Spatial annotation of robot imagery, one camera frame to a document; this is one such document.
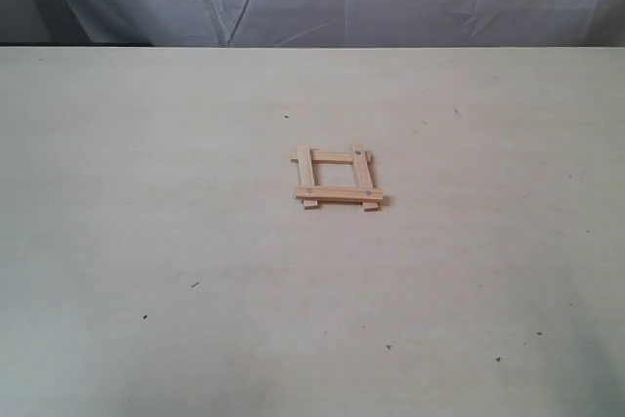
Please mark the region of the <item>wooden stick with holes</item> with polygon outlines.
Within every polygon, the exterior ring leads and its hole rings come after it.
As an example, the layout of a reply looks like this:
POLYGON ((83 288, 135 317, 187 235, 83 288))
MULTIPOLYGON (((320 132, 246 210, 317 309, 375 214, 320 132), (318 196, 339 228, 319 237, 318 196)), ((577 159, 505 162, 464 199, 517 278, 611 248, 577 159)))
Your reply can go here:
POLYGON ((356 185, 358 188, 362 189, 366 195, 370 196, 374 187, 369 171, 366 151, 363 145, 353 144, 351 146, 351 154, 356 185))
POLYGON ((377 188, 297 187, 295 197, 301 200, 381 203, 384 194, 377 188))

